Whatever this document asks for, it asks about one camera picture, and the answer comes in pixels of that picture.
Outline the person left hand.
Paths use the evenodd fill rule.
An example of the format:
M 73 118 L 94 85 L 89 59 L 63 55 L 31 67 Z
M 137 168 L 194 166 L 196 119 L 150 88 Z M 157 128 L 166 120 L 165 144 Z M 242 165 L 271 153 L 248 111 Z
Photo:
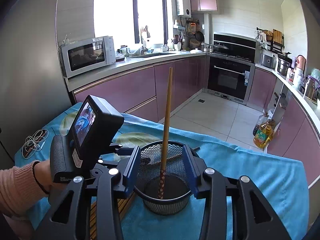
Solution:
M 66 184 L 53 182 L 49 159 L 46 161 L 38 162 L 34 165 L 34 177 L 47 192 L 50 192 L 52 189 L 64 190 L 66 188 Z

